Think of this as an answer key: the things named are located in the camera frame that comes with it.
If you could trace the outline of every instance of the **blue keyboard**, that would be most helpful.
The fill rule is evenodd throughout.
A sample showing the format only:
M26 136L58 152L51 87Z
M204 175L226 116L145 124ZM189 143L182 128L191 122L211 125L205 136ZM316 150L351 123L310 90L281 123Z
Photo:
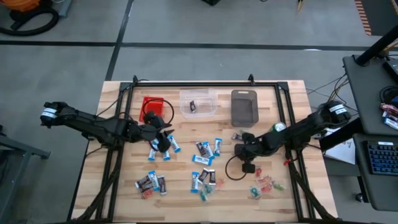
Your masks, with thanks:
M372 174L398 175L398 142L366 141Z

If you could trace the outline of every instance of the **clear plastic container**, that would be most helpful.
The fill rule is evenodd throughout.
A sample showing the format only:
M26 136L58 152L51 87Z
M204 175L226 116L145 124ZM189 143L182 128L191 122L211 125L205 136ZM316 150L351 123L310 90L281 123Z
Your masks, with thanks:
M214 116L217 110L217 94L214 89L181 90L180 111L185 118L206 118ZM195 102L196 112L191 111Z

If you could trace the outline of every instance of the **red container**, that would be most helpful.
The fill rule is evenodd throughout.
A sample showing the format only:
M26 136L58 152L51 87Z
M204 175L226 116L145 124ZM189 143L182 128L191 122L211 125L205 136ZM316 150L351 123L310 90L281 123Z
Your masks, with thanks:
M157 101L151 101L145 105L145 108L143 108L144 103L146 103L149 100L157 100ZM142 106L141 106L141 112L139 113L139 121L144 122L144 112L148 113L149 111L153 111L157 116L162 116L163 114L163 100L162 97L151 97L151 96L145 96L144 100L142 101Z

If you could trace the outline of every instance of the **wooden table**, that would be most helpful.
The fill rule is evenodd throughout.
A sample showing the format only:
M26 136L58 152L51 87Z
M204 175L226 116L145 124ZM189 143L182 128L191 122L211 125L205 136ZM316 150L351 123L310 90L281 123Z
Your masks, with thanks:
M98 112L107 108L116 98L120 82L105 82L101 92ZM296 121L304 119L311 113L307 92L303 81L289 81L292 104ZM240 129L231 125L231 91L257 91L259 122L252 128L244 129L255 135L264 134L279 121L279 112L275 100L275 91L271 87L249 88L215 88L218 93L218 109L210 118L185 119L180 112L180 90L189 87L167 88L134 88L131 116L138 120L144 96L161 96L170 101L175 108L172 121L173 135L181 152L170 151L171 160L163 161L158 153L155 162L147 160L149 145L147 142L127 143L124 148L122 171L120 174L118 196L114 214L115 222L288 222L297 221L289 169L283 165L285 149L282 147L270 157L257 157L254 164L261 166L265 175L286 186L285 191L273 189L263 194L260 200L251 198L250 186L255 186L254 174L248 174L243 180L229 180L224 171L226 161L233 156L233 147L239 141L231 139ZM285 117L289 120L284 102ZM103 117L114 114L115 106L105 112ZM167 122L171 109L165 104L164 119ZM205 165L192 162L192 156L199 154L195 145L198 141L209 141L214 148L215 138L223 138L221 156L213 161L212 169L216 170L216 178L224 178L225 185L221 190L209 196L209 202L203 203L198 194L190 193L192 171L201 172ZM99 147L98 142L91 142L88 152ZM321 204L334 216L337 216L328 176L319 149L307 148L303 152L311 190ZM81 175L78 194L72 218L80 216L92 202L100 190L106 150L98 151L87 157ZM242 162L233 159L228 172L233 177L240 177ZM143 200L134 183L143 178L150 170L157 175L165 175L167 195L156 193L153 197ZM305 197L300 191L305 217L307 206ZM109 196L106 198L104 214L108 211Z

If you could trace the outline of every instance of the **concrete floor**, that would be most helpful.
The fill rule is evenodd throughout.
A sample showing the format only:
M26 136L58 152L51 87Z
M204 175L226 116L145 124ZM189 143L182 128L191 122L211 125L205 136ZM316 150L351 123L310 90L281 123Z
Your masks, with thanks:
M35 37L0 40L115 42L128 0L76 0L69 18ZM222 0L210 7L199 0L135 0L123 42L214 43L311 46L370 46L354 0ZM0 6L0 26L10 24ZM42 15L27 25L48 19ZM11 138L51 151L47 161L32 159L14 204L12 220L28 223L66 219L87 141L65 127L46 129L39 116L46 101L66 101L94 113L113 47L0 45L0 124ZM315 89L344 74L342 50L243 50L122 47L112 80L305 80ZM329 95L333 85L319 90ZM349 86L340 96L355 108ZM312 93L312 106L327 100ZM398 213L378 212L357 203L354 177L330 177L339 216L344 220L395 223Z

